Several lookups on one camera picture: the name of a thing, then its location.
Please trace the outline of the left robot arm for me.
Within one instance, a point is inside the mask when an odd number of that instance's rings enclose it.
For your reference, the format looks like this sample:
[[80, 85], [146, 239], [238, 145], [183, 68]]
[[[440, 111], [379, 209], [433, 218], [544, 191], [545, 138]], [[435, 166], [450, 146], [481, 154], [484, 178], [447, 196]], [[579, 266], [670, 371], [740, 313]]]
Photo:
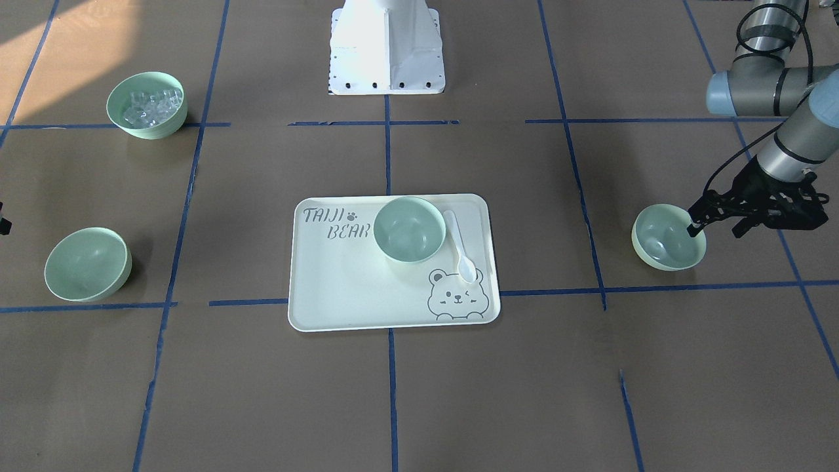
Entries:
[[730, 69], [713, 75], [708, 110], [726, 117], [782, 117], [755, 141], [759, 150], [723, 193], [705, 185], [689, 208], [690, 236], [736, 217], [735, 237], [757, 226], [814, 230], [826, 223], [829, 197], [814, 188], [816, 169], [837, 154], [837, 65], [790, 67], [797, 39], [807, 54], [806, 1], [757, 1], [736, 30]]

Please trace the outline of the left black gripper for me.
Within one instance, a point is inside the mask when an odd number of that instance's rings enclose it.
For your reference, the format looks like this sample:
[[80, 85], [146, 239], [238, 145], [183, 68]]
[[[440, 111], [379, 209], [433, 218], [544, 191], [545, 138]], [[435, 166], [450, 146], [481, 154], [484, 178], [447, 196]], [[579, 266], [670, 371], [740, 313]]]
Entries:
[[824, 206], [829, 196], [815, 190], [816, 173], [806, 171], [799, 182], [777, 180], [766, 173], [757, 159], [749, 161], [732, 180], [732, 188], [723, 193], [705, 190], [705, 200], [697, 200], [688, 209], [690, 237], [705, 227], [728, 218], [739, 218], [732, 227], [735, 238], [742, 238], [753, 227], [782, 230], [814, 230], [829, 217]]

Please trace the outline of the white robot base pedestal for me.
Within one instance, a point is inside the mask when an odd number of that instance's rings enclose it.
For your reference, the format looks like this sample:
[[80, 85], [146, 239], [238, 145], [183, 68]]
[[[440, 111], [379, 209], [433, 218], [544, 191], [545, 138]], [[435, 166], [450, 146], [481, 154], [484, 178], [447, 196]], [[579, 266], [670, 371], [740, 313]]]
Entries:
[[330, 19], [328, 92], [441, 94], [440, 15], [425, 1], [345, 1]]

